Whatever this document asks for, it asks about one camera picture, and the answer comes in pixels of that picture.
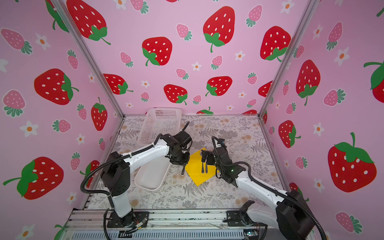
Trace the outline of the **yellow paper napkin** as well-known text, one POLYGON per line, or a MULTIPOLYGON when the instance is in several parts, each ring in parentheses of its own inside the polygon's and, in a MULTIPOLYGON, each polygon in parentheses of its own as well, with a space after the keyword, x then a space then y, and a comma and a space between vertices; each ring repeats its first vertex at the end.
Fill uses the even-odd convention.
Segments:
POLYGON ((190 160, 188 164, 186 165, 186 172, 190 176, 190 178, 193 180, 193 182, 196 184, 196 186, 200 186, 202 183, 208 181, 211 179, 216 172, 215 166, 209 166, 208 165, 208 173, 202 174, 202 157, 200 154, 201 151, 198 151, 190 156, 190 160))

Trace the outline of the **white plastic tray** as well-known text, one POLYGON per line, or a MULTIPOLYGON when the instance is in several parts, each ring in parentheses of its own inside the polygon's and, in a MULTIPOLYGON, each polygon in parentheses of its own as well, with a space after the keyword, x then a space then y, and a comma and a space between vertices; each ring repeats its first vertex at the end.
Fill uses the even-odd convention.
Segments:
POLYGON ((140 167, 136 177, 137 187, 149 192, 157 192, 162 187, 171 163, 166 157, 159 157, 140 167))

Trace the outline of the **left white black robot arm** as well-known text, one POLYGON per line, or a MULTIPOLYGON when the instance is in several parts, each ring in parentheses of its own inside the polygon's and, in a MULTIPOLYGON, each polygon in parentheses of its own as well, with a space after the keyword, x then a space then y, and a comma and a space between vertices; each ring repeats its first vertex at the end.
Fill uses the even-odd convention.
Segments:
POLYGON ((108 200, 113 209, 113 216, 123 227, 135 221, 134 210, 128 197, 131 174, 138 168, 157 159, 169 159, 173 165, 186 166, 190 160, 189 148, 191 136, 181 131, 172 136, 159 134, 154 141, 134 152, 119 155, 110 154, 107 166, 103 167, 101 179, 108 188, 108 200))

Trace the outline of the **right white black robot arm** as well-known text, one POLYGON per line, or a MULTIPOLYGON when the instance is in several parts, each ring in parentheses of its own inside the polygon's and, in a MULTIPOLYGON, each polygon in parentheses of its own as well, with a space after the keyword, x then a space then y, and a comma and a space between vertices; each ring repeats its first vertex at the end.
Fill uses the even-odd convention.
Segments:
POLYGON ((232 162, 225 147, 202 150, 201 156, 207 166, 216 167, 220 179, 250 193, 272 209, 271 213, 261 214, 247 204, 241 212, 248 221, 278 228, 287 240, 305 240, 318 226, 318 221, 299 192, 286 192, 257 180, 251 174, 251 166, 246 162, 232 162))

